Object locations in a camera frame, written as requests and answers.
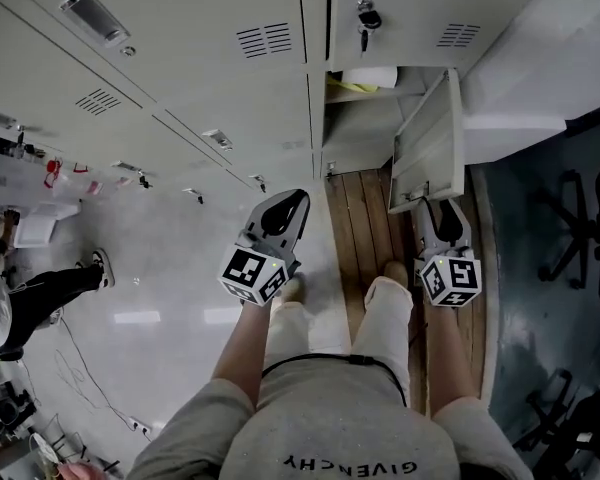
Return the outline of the person's left forearm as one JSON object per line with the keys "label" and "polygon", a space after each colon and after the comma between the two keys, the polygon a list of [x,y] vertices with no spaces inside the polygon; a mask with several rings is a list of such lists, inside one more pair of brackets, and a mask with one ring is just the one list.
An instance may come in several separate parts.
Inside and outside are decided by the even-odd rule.
{"label": "person's left forearm", "polygon": [[265,349],[271,318],[271,302],[257,306],[245,302],[239,319],[214,368],[212,379],[237,386],[257,407]]}

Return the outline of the person's right beige shoe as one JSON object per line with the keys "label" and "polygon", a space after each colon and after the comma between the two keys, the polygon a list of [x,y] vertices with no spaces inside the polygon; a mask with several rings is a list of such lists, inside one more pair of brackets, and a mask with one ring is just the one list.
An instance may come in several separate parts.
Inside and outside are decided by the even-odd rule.
{"label": "person's right beige shoe", "polygon": [[405,289],[409,287],[409,275],[407,269],[405,265],[399,261],[392,260],[387,262],[384,266],[383,276],[395,281]]}

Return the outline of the person's beige shoe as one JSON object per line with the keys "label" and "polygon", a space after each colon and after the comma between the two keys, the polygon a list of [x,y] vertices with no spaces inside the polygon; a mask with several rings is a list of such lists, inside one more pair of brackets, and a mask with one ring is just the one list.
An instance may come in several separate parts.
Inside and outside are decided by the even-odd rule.
{"label": "person's beige shoe", "polygon": [[300,303],[306,299],[306,280],[303,273],[298,272],[281,288],[280,303]]}
{"label": "person's beige shoe", "polygon": [[387,262],[384,266],[383,276],[395,281],[405,289],[409,287],[409,275],[407,269],[405,265],[399,261],[392,260]]}

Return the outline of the wooden floor platform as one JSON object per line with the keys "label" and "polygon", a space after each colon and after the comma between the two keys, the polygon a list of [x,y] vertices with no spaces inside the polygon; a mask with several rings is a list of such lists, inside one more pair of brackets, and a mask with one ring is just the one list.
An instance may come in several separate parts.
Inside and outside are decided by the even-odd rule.
{"label": "wooden floor platform", "polygon": [[[415,304],[408,334],[410,400],[417,411],[430,414],[428,374],[433,364],[433,339],[428,324],[434,308],[423,288],[416,283],[413,259],[419,254],[420,244],[415,217],[410,213],[387,213],[389,178],[389,168],[382,168],[335,175],[324,184],[346,306],[349,342],[355,340],[365,315],[363,299],[371,282],[390,260],[405,263]],[[457,201],[471,226],[474,253],[482,261],[483,292],[457,310],[456,317],[474,385],[480,398],[488,404],[493,386],[493,372],[489,373],[489,368],[496,359],[496,352],[491,351],[493,340],[489,337],[488,324],[497,321],[488,316],[487,282],[484,280],[488,272],[470,174],[465,177],[465,194]]]}

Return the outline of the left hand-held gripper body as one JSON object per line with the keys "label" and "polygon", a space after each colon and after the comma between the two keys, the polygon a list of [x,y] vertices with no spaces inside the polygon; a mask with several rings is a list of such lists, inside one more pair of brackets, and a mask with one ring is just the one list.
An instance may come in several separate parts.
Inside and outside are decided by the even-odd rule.
{"label": "left hand-held gripper body", "polygon": [[264,306],[291,279],[301,265],[294,248],[301,234],[260,236],[241,230],[221,262],[217,279],[242,302]]}

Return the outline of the person's right forearm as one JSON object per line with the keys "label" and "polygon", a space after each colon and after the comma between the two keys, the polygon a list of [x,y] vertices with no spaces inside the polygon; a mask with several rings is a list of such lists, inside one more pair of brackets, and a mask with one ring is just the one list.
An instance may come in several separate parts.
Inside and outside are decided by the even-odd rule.
{"label": "person's right forearm", "polygon": [[456,313],[434,308],[428,321],[430,409],[433,416],[460,398],[477,398]]}

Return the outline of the person's grey t-shirt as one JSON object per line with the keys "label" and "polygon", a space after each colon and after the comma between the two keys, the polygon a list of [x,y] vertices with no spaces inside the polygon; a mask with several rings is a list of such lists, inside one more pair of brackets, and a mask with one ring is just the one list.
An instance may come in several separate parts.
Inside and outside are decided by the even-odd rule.
{"label": "person's grey t-shirt", "polygon": [[432,417],[375,366],[310,359],[275,368],[253,405],[207,383],[137,457],[128,480],[533,480],[473,397]]}

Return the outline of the person's beige trousers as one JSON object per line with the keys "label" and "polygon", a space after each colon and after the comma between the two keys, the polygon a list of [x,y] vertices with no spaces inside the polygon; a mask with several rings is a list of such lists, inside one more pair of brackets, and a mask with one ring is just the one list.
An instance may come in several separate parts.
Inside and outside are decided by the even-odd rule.
{"label": "person's beige trousers", "polygon": [[364,297],[366,313],[351,352],[334,354],[309,350],[309,321],[304,304],[280,304],[273,312],[262,375],[301,361],[334,361],[384,372],[409,405],[409,323],[413,300],[408,289],[379,276]]}

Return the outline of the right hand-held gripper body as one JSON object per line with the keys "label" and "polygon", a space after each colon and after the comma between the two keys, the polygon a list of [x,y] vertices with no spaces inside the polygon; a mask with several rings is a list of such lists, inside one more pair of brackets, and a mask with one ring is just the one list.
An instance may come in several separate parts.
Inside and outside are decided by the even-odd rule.
{"label": "right hand-held gripper body", "polygon": [[432,306],[461,308],[482,292],[481,261],[471,247],[425,254],[414,267]]}

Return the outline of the white paper roll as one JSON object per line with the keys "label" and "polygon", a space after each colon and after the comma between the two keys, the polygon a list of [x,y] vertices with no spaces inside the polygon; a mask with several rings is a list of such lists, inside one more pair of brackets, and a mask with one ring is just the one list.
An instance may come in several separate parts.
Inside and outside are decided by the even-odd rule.
{"label": "white paper roll", "polygon": [[398,68],[396,66],[384,66],[344,70],[341,81],[356,86],[392,89],[398,81]]}

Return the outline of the locker door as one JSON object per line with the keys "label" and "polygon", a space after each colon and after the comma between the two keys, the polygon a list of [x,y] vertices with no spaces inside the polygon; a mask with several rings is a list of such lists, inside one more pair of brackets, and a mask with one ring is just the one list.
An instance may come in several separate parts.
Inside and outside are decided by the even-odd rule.
{"label": "locker door", "polygon": [[0,115],[84,163],[146,159],[131,101],[0,3]]}
{"label": "locker door", "polygon": [[464,194],[464,114],[456,69],[429,87],[394,137],[388,212]]}

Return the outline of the small black key bunch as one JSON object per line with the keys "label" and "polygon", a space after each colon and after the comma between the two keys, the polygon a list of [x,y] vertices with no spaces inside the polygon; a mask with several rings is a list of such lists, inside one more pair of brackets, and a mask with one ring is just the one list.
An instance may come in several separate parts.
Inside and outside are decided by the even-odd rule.
{"label": "small black key bunch", "polygon": [[371,35],[382,26],[382,18],[375,10],[375,5],[371,0],[360,0],[357,3],[357,10],[360,49],[361,55],[364,55],[368,49]]}

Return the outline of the grey metal locker cabinet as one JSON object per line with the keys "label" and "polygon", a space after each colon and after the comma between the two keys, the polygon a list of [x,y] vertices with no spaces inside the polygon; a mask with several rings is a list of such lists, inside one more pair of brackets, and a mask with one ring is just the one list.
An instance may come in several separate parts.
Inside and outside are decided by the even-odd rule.
{"label": "grey metal locker cabinet", "polygon": [[[13,153],[62,158],[108,180],[208,208],[342,173],[392,170],[394,137],[446,69],[451,0],[371,0],[382,26],[361,55],[360,0],[0,0],[128,98],[140,165],[84,163],[0,115]],[[394,88],[341,81],[396,66]]]}

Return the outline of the person's left beige shoe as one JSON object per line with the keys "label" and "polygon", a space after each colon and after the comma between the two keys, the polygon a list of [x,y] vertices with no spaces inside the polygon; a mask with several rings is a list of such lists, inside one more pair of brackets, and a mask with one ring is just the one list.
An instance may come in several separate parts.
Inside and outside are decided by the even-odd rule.
{"label": "person's left beige shoe", "polygon": [[298,272],[281,288],[280,303],[300,303],[306,299],[306,280],[303,273]]}

